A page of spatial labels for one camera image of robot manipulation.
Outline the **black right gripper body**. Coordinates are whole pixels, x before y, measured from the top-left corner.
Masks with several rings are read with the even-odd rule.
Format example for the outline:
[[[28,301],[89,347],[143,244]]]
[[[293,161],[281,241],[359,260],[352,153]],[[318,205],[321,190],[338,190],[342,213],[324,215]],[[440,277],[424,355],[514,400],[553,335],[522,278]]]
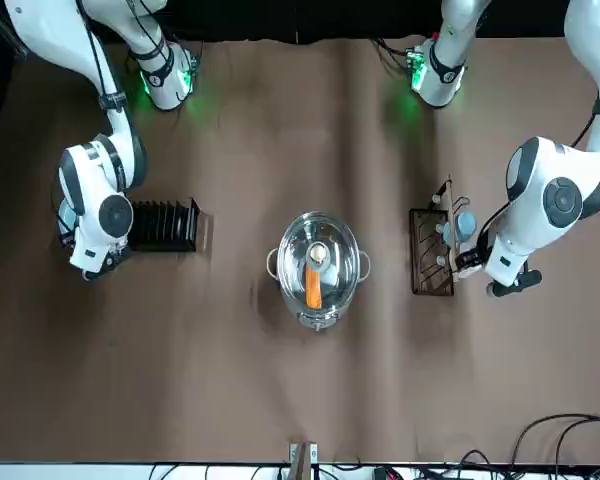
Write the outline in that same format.
[[[132,256],[130,248],[109,252],[103,261],[103,264],[98,272],[82,271],[84,280],[95,280],[105,274],[114,271],[121,263],[127,261]]]

